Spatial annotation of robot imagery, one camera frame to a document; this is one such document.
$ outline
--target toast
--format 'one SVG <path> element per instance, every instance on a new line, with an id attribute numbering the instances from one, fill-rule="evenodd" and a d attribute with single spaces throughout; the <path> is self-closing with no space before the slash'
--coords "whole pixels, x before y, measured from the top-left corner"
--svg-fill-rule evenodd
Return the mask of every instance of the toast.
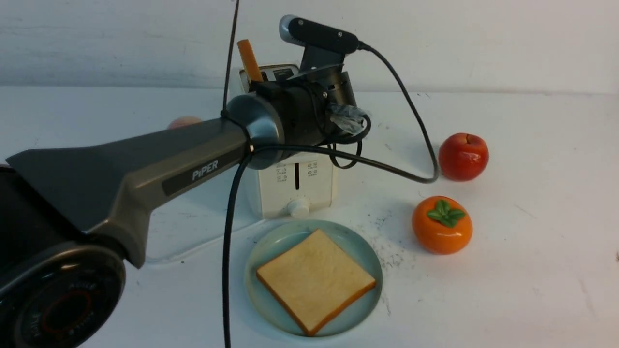
<path id="1" fill-rule="evenodd" d="M 306 336 L 376 287 L 376 279 L 318 229 L 262 265 L 258 279 Z"/>

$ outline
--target light blue plate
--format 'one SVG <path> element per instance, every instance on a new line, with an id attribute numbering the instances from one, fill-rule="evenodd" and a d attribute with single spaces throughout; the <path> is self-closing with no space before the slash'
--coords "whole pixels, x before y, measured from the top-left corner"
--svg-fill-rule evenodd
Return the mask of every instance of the light blue plate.
<path id="1" fill-rule="evenodd" d="M 370 244 L 348 227 L 323 220 L 300 220 L 277 227 L 256 244 L 245 267 L 245 287 L 258 313 L 280 330 L 304 336 L 303 331 L 256 277 L 258 267 L 299 244 L 317 228 L 376 279 L 376 287 L 328 322 L 315 337 L 344 333 L 359 325 L 376 307 L 383 289 L 383 270 Z"/>

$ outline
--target apple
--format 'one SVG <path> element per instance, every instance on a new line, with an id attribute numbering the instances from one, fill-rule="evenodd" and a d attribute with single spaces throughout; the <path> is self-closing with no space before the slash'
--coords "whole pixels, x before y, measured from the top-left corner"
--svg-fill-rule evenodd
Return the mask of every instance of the apple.
<path id="1" fill-rule="evenodd" d="M 453 181 L 469 181 L 486 169 L 490 154 L 486 142 L 478 136 L 456 133 L 447 138 L 438 151 L 443 176 Z"/>
<path id="2" fill-rule="evenodd" d="M 202 120 L 195 116 L 183 116 L 175 119 L 168 125 L 168 129 L 174 129 L 184 126 L 189 126 L 190 124 L 200 123 Z"/>

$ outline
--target orange persimmon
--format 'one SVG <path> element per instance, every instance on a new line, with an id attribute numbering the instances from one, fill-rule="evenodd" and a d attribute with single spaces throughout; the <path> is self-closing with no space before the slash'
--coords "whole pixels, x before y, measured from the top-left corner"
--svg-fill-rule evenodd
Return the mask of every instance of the orange persimmon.
<path id="1" fill-rule="evenodd" d="M 458 202 L 443 196 L 424 199 L 413 211 L 413 231 L 426 250 L 453 254 L 469 244 L 473 222 Z"/>

